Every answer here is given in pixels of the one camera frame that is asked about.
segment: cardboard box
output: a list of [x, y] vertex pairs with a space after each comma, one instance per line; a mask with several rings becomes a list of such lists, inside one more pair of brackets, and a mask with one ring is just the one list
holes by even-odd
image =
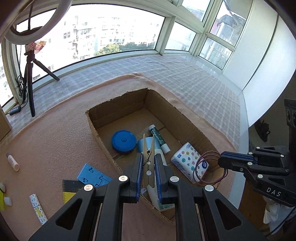
[[0, 141], [7, 135], [11, 130], [11, 125], [8, 122], [1, 106], [0, 106]]
[[[86, 111], [86, 115], [94, 137], [119, 174], [127, 166], [134, 164], [138, 152], [137, 147], [127, 155], [118, 154], [113, 150], [112, 135], [123, 129], [132, 132], [139, 140], [143, 138], [143, 133], [146, 136], [151, 136], [148, 127], [154, 124], [171, 149], [164, 155], [168, 166], [173, 169], [176, 176], [183, 178], [191, 185], [192, 183], [171, 163], [174, 153], [186, 142], [189, 142], [199, 154], [209, 150], [217, 151], [209, 139], [186, 116], [151, 89], [145, 88], [127, 92], [122, 96], [98, 104]], [[218, 166], [218, 163], [211, 160], [208, 163], [209, 168], [203, 179], [210, 181], [221, 177], [223, 169]], [[153, 207], [147, 192], [142, 197], [144, 203], [158, 217], [171, 224], [175, 223], [174, 209], [159, 212]]]

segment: checkered mat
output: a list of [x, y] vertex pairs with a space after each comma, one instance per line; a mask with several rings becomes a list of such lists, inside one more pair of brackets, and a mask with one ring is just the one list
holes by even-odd
[[[239, 97], [221, 81], [178, 56], [147, 55], [96, 64], [53, 81], [34, 92], [36, 117], [89, 87], [109, 79], [140, 72], [181, 99], [196, 114], [223, 133], [237, 149], [239, 143]], [[13, 116], [7, 116], [12, 131], [2, 143], [10, 140], [34, 118], [29, 105]]]

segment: screw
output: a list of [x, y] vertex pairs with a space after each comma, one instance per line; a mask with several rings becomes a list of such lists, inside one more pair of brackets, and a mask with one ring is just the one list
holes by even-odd
[[128, 179], [128, 177], [127, 176], [120, 176], [119, 178], [118, 178], [118, 180], [119, 181], [121, 181], [121, 182], [125, 182], [126, 180]]
[[208, 192], [211, 192], [211, 191], [214, 190], [214, 187], [212, 185], [206, 185], [205, 190], [208, 191]]
[[87, 184], [87, 185], [84, 186], [84, 190], [85, 191], [90, 191], [92, 189], [93, 189], [93, 185], [92, 184]]
[[178, 182], [180, 179], [179, 179], [178, 177], [176, 177], [176, 176], [172, 176], [172, 177], [170, 177], [170, 180], [171, 180], [172, 182], [176, 183], [176, 182]]

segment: pink mat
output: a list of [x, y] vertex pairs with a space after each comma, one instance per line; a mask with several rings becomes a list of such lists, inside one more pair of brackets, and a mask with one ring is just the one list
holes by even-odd
[[[219, 152], [235, 151], [222, 133], [164, 87], [141, 74], [124, 75], [91, 87], [46, 111], [0, 150], [0, 182], [6, 185], [6, 195], [12, 200], [12, 207], [5, 206], [1, 213], [20, 241], [28, 240], [41, 226], [29, 195], [37, 194], [47, 218], [50, 218], [63, 205], [62, 179], [75, 180], [85, 163], [112, 178], [118, 176], [118, 171], [92, 136], [85, 111], [127, 91], [146, 87], [156, 90], [177, 107]], [[8, 163], [6, 152], [19, 163], [18, 172]], [[232, 180], [233, 174], [230, 173], [223, 182], [229, 187]], [[220, 191], [225, 196], [229, 194], [229, 189]], [[124, 205], [123, 241], [175, 239], [175, 227], [163, 223], [141, 200], [138, 204]]]

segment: tree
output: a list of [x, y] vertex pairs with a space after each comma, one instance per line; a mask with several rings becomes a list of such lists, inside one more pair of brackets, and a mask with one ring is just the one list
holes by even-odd
[[150, 44], [135, 44], [134, 42], [127, 43], [126, 45], [119, 46], [121, 51], [130, 51], [130, 50], [142, 50], [142, 49], [154, 49], [155, 42]]
[[117, 53], [117, 52], [121, 52], [118, 44], [108, 44], [106, 45], [106, 47], [96, 52], [95, 56], [100, 56], [100, 55], [109, 54], [109, 53]]

